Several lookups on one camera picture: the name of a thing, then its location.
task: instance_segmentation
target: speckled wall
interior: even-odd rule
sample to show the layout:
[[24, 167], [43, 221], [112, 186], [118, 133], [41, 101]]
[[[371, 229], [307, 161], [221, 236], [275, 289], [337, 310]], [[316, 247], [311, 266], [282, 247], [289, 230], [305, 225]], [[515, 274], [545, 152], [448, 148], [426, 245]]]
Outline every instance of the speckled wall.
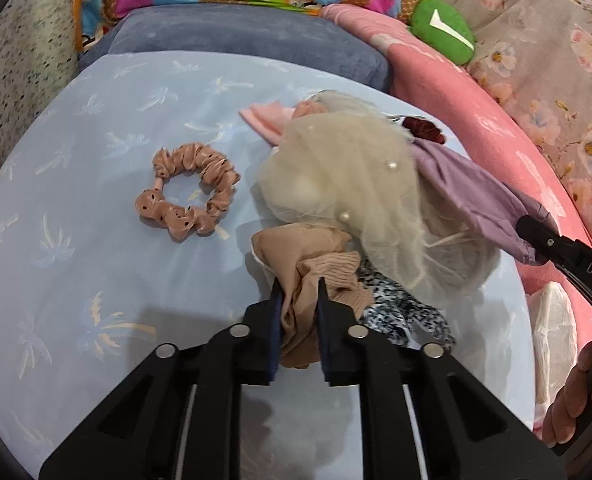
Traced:
[[75, 72], [71, 0], [10, 0], [0, 13], [0, 167]]

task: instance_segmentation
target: hair tie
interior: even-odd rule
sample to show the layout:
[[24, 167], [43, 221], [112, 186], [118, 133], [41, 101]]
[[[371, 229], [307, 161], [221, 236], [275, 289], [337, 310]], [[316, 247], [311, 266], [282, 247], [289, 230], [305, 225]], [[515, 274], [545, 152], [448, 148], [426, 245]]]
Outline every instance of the hair tie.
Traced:
[[438, 127], [433, 122], [421, 117], [405, 117], [403, 127], [407, 128], [413, 136], [419, 139], [431, 140], [438, 144], [445, 143], [445, 136]]
[[[227, 157], [200, 142], [183, 144], [169, 153], [165, 148], [158, 150], [152, 161], [154, 186], [146, 189], [136, 199], [136, 211], [143, 218], [155, 220], [167, 227], [169, 234], [182, 239], [193, 227], [199, 235], [214, 231], [220, 216], [230, 208], [234, 196], [234, 184], [240, 175]], [[165, 179], [183, 171], [200, 171], [201, 181], [214, 188], [206, 208], [182, 206], [165, 200], [163, 185]]]

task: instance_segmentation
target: pink cloth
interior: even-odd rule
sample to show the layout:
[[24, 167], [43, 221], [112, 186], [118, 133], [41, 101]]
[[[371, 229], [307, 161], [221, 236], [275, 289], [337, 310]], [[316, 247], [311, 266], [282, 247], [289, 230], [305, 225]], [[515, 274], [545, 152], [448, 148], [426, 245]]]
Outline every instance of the pink cloth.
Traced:
[[[550, 165], [505, 111], [460, 67], [418, 40], [389, 16], [334, 4], [320, 16], [383, 53], [394, 69], [391, 94], [432, 114], [456, 134], [470, 157], [498, 180], [533, 196], [552, 213], [559, 232], [592, 247], [574, 203]], [[592, 340], [592, 307], [549, 263], [518, 265], [528, 294], [547, 282], [563, 285], [571, 300], [578, 347]]]
[[268, 105], [251, 105], [238, 113], [263, 139], [272, 146], [277, 146], [281, 142], [282, 131], [294, 116], [294, 110], [274, 101]]
[[251, 105], [238, 113], [263, 139], [272, 146], [278, 146], [289, 121], [325, 111], [323, 105], [312, 101], [300, 101], [295, 108], [285, 108], [274, 101], [268, 105]]

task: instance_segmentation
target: green plush toy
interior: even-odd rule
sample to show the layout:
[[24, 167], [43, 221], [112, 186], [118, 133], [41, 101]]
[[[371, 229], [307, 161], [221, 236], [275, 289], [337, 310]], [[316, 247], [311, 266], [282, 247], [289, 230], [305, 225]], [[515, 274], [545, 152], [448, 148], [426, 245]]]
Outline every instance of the green plush toy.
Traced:
[[474, 56], [474, 35], [460, 12], [442, 0], [422, 0], [409, 31], [457, 65]]

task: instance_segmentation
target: lavender cloth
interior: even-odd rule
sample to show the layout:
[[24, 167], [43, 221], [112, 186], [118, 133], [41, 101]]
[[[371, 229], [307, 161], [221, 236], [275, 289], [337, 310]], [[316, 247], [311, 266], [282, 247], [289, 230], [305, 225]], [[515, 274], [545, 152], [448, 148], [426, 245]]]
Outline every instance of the lavender cloth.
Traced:
[[525, 215], [558, 232], [550, 213], [539, 202], [440, 144], [414, 139], [410, 150], [419, 174], [465, 215], [471, 228], [522, 264], [546, 262], [516, 233], [516, 223]]

